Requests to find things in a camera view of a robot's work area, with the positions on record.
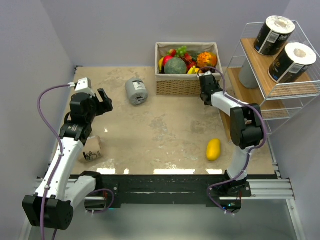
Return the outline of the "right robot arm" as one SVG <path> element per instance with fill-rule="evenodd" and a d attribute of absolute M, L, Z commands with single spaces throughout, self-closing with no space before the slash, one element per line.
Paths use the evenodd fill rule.
<path fill-rule="evenodd" d="M 266 142 L 266 126 L 260 106 L 246 103 L 229 95 L 207 72 L 199 75 L 201 100 L 207 106 L 215 107 L 230 117 L 230 137 L 235 145 L 232 162 L 225 171 L 225 181 L 210 186 L 217 193 L 235 196 L 247 182 L 247 167 L 252 153 Z"/>

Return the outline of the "black paper towel roll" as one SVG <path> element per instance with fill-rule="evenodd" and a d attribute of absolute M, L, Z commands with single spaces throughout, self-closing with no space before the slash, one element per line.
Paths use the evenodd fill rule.
<path fill-rule="evenodd" d="M 270 78 L 278 84 L 295 82 L 317 60 L 316 53 L 300 42 L 290 42 L 268 69 Z"/>
<path fill-rule="evenodd" d="M 295 29 L 296 25 L 290 19 L 278 15 L 269 16 L 254 41 L 254 49 L 260 55 L 274 56 Z"/>

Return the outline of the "grey paper towel roll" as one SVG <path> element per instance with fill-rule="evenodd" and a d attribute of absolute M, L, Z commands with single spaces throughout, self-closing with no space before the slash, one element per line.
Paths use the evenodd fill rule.
<path fill-rule="evenodd" d="M 144 82 L 135 77 L 125 83 L 125 91 L 129 102 L 133 106 L 145 103 L 149 96 Z"/>
<path fill-rule="evenodd" d="M 247 89 L 256 89 L 259 87 L 253 70 L 246 59 L 238 75 L 240 83 Z"/>

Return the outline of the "brown paper towel roll cartoon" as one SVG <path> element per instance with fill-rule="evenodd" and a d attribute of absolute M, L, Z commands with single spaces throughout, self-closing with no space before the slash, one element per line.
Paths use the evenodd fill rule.
<path fill-rule="evenodd" d="M 92 162 L 102 157 L 101 139 L 99 136 L 91 136 L 87 139 L 78 161 L 82 164 Z"/>

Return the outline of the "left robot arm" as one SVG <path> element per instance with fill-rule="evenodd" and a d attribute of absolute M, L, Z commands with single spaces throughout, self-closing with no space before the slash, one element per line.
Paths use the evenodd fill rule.
<path fill-rule="evenodd" d="M 81 174 L 72 187 L 67 187 L 75 162 L 84 152 L 92 133 L 95 117 L 113 110 L 112 100 L 104 89 L 95 94 L 90 88 L 76 90 L 71 96 L 70 111 L 59 132 L 54 132 L 58 146 L 41 184 L 32 195 L 26 195 L 22 207 L 33 227 L 66 230 L 74 211 L 84 198 L 99 196 L 104 190 L 99 173 Z"/>

